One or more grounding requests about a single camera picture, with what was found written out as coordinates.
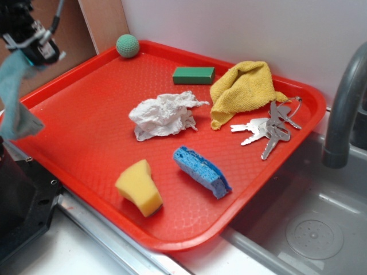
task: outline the faucet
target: faucet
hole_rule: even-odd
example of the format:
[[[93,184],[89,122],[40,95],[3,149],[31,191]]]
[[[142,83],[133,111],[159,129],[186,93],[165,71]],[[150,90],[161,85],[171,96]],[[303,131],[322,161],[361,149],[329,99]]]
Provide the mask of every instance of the faucet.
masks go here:
[[[367,150],[367,42],[353,55],[342,76],[331,109],[322,162],[346,166],[350,144]]]

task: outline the sink basin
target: sink basin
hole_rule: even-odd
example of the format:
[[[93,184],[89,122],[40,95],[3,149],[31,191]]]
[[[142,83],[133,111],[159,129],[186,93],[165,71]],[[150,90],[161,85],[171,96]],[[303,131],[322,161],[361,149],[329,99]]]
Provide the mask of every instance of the sink basin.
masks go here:
[[[367,274],[367,154],[352,147],[348,165],[330,169],[322,142],[311,134],[231,228],[284,273]]]

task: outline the red tray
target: red tray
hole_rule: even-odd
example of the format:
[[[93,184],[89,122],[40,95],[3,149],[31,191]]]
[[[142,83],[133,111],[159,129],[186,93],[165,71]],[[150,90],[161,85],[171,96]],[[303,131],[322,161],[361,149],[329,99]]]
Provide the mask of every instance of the red tray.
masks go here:
[[[174,85],[176,67],[213,66],[218,80],[233,65],[147,41],[140,42],[140,52],[132,59],[122,58],[112,48],[22,99],[46,127],[16,145],[142,245],[162,252],[192,248],[220,233],[301,144],[326,110],[325,100],[316,89],[274,76],[277,91],[303,99],[293,117],[302,130],[289,126],[291,140],[279,142],[265,161],[260,156],[268,140],[242,147],[240,143],[251,133],[231,133],[230,125],[268,117],[269,104],[237,114],[219,131],[211,129],[211,106],[204,105],[192,109],[197,132],[187,129],[144,142],[135,139],[135,124],[128,114],[145,99],[191,90],[198,100],[212,102],[210,85]],[[173,152],[181,145],[213,162],[233,191],[217,200],[211,191],[181,171],[173,160]],[[150,163],[164,203],[149,218],[144,218],[115,188],[120,173],[144,158]]]

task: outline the yellow towel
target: yellow towel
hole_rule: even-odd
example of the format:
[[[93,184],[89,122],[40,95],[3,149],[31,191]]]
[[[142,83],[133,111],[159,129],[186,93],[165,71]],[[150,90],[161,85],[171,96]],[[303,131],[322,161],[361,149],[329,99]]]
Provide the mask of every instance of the yellow towel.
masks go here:
[[[230,68],[210,88],[212,129],[219,130],[236,113],[259,109],[270,101],[288,98],[274,90],[268,64],[244,61]]]

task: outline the key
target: key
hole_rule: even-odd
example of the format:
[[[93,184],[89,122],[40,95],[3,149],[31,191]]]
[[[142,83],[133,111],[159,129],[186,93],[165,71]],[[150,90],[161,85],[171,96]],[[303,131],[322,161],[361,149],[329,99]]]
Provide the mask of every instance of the key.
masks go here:
[[[267,128],[268,133],[271,135],[271,138],[266,145],[265,151],[261,155],[261,159],[266,160],[271,153],[271,151],[275,148],[278,141],[282,140],[284,142],[288,142],[291,139],[291,133],[286,128],[278,128],[276,126],[270,126]]]
[[[270,119],[266,122],[266,130],[271,135],[265,151],[261,155],[261,159],[266,160],[275,148],[278,141],[289,141],[291,139],[291,132],[286,128],[284,122],[279,119],[279,112],[276,102],[272,101],[270,104]]]
[[[252,136],[250,136],[249,138],[245,139],[241,145],[245,146],[247,144],[250,144],[256,140],[261,139],[262,137],[266,136],[268,139],[271,137],[271,135],[268,133],[267,129],[266,129],[266,122],[261,123],[258,126],[259,131],[257,133],[254,133]]]
[[[252,119],[247,124],[237,124],[231,125],[231,132],[240,132],[240,131],[251,131],[253,133],[258,131],[258,126],[268,121],[267,117],[261,119]]]
[[[289,124],[291,124],[294,128],[296,129],[302,129],[301,126],[299,126],[296,122],[294,122],[293,120],[291,120],[290,117],[288,117],[288,114],[290,113],[291,108],[288,106],[279,106],[278,107],[278,113],[280,114],[280,117],[288,122]]]
[[[268,131],[266,130],[266,122],[269,119],[267,117],[260,118],[260,119],[252,119],[247,124],[238,124],[238,125],[231,125],[231,131],[232,132],[239,132],[239,131],[251,131],[253,135],[247,139],[245,139],[241,145],[247,145],[255,140],[259,140],[262,137],[266,136],[267,138],[270,138],[270,135],[268,134]]]

